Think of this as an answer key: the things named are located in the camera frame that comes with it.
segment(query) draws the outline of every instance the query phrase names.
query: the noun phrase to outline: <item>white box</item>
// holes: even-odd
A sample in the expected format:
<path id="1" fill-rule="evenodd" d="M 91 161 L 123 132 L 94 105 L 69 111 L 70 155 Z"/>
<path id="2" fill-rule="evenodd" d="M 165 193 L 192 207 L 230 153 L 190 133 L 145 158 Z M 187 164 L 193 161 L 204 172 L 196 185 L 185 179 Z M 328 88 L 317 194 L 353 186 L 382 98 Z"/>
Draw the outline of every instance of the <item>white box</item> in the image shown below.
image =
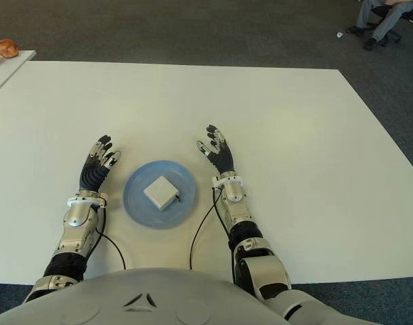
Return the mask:
<path id="1" fill-rule="evenodd" d="M 166 177 L 160 176 L 144 190 L 144 193 L 158 210 L 163 211 L 177 198 L 179 191 Z"/>

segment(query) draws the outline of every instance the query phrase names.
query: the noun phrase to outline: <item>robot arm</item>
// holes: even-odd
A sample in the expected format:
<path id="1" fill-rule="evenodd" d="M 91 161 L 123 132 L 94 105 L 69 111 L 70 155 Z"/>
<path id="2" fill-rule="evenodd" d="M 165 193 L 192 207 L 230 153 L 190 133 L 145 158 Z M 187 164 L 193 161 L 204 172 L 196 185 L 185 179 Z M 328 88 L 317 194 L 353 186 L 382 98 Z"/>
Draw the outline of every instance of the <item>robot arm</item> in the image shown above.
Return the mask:
<path id="1" fill-rule="evenodd" d="M 224 136 L 213 125 L 206 130 L 217 153 L 200 141 L 197 146 L 220 173 L 213 178 L 213 185 L 223 188 L 225 226 L 235 260 L 234 282 L 293 325 L 374 324 L 345 316 L 305 292 L 291 290 L 285 267 L 248 209 L 243 180 L 234 170 L 232 153 Z"/>
<path id="2" fill-rule="evenodd" d="M 100 223 L 99 214 L 103 215 L 101 224 L 105 226 L 106 199 L 98 191 L 121 157 L 121 152 L 105 155 L 111 146 L 110 137 L 105 135 L 89 152 L 80 176 L 80 190 L 67 202 L 69 210 L 63 220 L 64 233 L 43 277 L 37 280 L 24 302 L 83 280 L 87 260 L 99 240 L 95 232 Z"/>
<path id="3" fill-rule="evenodd" d="M 221 132 L 210 125 L 207 129 L 211 144 L 218 153 L 202 142 L 198 149 L 217 167 L 220 177 L 213 178 L 215 188 L 223 188 L 225 226 L 229 247 L 235 260 L 235 283 L 261 301 L 290 289 L 286 270 L 263 236 L 247 206 L 243 180 L 234 170 L 232 153 Z"/>

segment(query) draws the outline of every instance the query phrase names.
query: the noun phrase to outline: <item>food item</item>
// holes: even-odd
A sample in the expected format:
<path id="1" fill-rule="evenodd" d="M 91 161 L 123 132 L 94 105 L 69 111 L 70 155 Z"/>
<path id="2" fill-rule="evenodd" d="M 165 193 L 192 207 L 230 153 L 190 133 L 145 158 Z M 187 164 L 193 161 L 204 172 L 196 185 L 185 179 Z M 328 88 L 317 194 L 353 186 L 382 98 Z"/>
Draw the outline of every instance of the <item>food item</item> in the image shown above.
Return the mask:
<path id="1" fill-rule="evenodd" d="M 12 41 L 12 39 L 0 40 L 0 55 L 4 58 L 13 58 L 18 55 L 18 46 Z"/>

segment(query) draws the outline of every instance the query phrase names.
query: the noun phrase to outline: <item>blue plate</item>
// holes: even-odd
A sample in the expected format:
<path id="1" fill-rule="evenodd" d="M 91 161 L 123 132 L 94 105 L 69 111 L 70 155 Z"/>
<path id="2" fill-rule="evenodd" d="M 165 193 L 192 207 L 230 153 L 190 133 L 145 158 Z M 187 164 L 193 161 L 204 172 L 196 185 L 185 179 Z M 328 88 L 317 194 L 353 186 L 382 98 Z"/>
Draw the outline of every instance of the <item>blue plate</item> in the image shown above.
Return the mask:
<path id="1" fill-rule="evenodd" d="M 144 194 L 153 181 L 164 176 L 179 190 L 181 202 L 173 201 L 164 211 L 159 211 Z M 168 160 L 150 162 L 140 167 L 125 184 L 123 201 L 126 212 L 142 225 L 152 228 L 174 227 L 190 210 L 196 185 L 192 174 L 180 164 Z"/>

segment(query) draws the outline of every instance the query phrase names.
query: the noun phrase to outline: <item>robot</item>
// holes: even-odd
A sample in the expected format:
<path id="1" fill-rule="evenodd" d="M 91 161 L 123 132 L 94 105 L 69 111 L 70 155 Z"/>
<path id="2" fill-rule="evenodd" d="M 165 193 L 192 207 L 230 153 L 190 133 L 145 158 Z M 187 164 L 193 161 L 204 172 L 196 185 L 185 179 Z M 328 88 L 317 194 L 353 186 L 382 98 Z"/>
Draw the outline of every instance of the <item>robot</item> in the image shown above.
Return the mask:
<path id="1" fill-rule="evenodd" d="M 43 277 L 22 305 L 0 315 L 0 324 L 375 324 L 292 289 L 284 265 L 248 209 L 223 134 L 212 125 L 206 130 L 215 149 L 200 141 L 197 147 L 219 172 L 213 189 L 220 191 L 217 201 L 225 210 L 224 220 L 219 218 L 233 254 L 234 283 L 170 268 L 128 269 L 83 281 L 106 224 L 107 201 L 100 186 L 121 158 L 120 152 L 107 153 L 112 144 L 105 135 L 87 156 L 79 191 L 68 200 L 64 233 Z"/>

